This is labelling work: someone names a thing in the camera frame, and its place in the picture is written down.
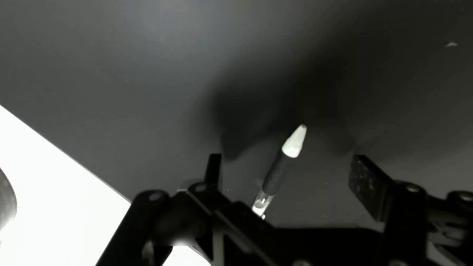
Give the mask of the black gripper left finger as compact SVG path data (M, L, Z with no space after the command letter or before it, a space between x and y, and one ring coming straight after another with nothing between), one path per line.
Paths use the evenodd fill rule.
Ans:
M221 155L220 154L209 154L207 161L207 169L204 175L204 184L211 188L218 188L220 181L220 169L221 169Z

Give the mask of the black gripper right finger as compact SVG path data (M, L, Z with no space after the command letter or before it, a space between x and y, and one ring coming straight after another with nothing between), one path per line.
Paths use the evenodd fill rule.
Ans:
M366 155L354 154L348 170L348 189L375 222L384 222L396 182Z

